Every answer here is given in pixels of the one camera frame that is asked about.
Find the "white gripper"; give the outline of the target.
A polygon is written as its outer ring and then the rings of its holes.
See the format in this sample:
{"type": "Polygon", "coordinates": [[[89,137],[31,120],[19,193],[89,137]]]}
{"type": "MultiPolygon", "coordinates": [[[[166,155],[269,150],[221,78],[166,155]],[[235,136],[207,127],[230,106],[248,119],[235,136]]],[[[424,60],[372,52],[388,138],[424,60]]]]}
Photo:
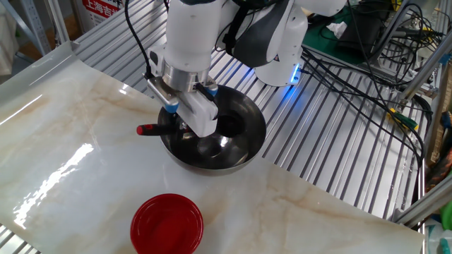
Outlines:
{"type": "Polygon", "coordinates": [[[180,92],[177,113],[169,117],[171,133],[185,133],[187,126],[200,138],[213,134],[216,130],[217,106],[199,91],[180,92]]]}

